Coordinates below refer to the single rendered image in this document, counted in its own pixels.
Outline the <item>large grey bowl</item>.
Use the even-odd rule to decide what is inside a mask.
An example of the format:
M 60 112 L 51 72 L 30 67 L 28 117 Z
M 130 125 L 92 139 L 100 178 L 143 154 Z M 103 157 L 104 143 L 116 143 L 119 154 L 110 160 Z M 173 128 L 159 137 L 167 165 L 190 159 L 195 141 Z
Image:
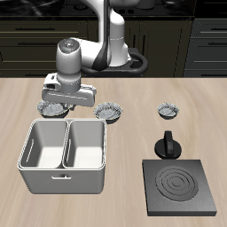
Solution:
M 64 107 L 61 103 L 41 100 L 37 106 L 37 111 L 44 118 L 64 118 L 69 109 Z

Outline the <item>dark kitchen cupboards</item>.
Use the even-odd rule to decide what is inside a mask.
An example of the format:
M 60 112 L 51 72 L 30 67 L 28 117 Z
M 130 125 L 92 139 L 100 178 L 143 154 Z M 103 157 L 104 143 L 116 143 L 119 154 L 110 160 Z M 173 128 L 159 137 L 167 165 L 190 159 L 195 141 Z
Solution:
M 227 0 L 139 0 L 115 6 L 129 51 L 147 77 L 227 76 Z M 45 77 L 58 43 L 98 40 L 98 16 L 81 0 L 0 0 L 0 77 Z

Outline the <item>round black stove knob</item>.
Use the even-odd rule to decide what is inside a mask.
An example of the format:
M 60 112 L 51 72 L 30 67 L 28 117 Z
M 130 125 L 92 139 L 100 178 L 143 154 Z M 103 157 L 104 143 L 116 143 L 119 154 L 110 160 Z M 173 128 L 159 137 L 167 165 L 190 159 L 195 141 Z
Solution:
M 166 130 L 164 138 L 158 140 L 154 146 L 155 153 L 161 159 L 178 159 L 181 155 L 181 145 L 173 139 L 172 132 Z

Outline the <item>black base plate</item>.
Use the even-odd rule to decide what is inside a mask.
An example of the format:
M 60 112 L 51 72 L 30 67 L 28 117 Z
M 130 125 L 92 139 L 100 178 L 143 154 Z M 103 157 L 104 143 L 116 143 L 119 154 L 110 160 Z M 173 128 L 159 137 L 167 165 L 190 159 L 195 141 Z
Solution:
M 131 60 L 120 67 L 108 67 L 102 71 L 96 71 L 87 67 L 82 67 L 81 71 L 88 77 L 139 77 L 148 68 L 147 59 L 140 53 L 132 51 Z

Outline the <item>white two-bin basket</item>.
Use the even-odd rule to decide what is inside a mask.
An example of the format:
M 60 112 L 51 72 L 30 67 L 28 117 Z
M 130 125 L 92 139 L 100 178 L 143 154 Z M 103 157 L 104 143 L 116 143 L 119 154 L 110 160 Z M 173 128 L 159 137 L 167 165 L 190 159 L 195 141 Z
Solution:
M 106 122 L 36 119 L 18 170 L 33 194 L 99 194 L 106 167 Z

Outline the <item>small grey bowl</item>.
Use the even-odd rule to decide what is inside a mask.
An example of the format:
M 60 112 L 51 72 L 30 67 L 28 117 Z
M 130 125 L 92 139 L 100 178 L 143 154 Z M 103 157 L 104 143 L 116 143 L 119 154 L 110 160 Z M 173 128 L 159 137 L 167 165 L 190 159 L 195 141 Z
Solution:
M 171 103 L 161 103 L 158 105 L 157 110 L 160 117 L 165 120 L 174 119 L 179 113 L 179 108 Z

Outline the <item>medium grey bowl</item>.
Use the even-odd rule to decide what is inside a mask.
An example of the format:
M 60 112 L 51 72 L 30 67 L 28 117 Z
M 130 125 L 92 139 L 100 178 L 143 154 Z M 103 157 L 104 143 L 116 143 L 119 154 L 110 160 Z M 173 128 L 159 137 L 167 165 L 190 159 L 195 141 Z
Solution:
M 97 105 L 94 114 L 97 118 L 105 120 L 107 124 L 114 123 L 119 120 L 123 110 L 121 106 L 113 102 L 104 102 Z

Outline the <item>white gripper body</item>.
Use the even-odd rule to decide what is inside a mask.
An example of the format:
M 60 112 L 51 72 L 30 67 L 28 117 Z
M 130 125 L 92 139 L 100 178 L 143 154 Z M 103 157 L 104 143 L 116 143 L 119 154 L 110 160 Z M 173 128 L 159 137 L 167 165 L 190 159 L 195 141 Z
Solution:
M 81 88 L 72 94 L 66 94 L 58 90 L 43 88 L 42 99 L 56 103 L 92 107 L 95 104 L 96 94 L 97 90 L 95 87 L 82 84 Z

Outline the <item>dark grey stove plate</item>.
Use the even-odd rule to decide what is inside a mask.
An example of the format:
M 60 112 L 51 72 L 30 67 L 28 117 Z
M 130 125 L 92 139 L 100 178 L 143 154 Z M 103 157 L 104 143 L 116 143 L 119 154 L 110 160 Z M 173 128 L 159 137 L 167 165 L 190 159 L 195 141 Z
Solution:
M 148 216 L 215 216 L 200 160 L 143 160 Z

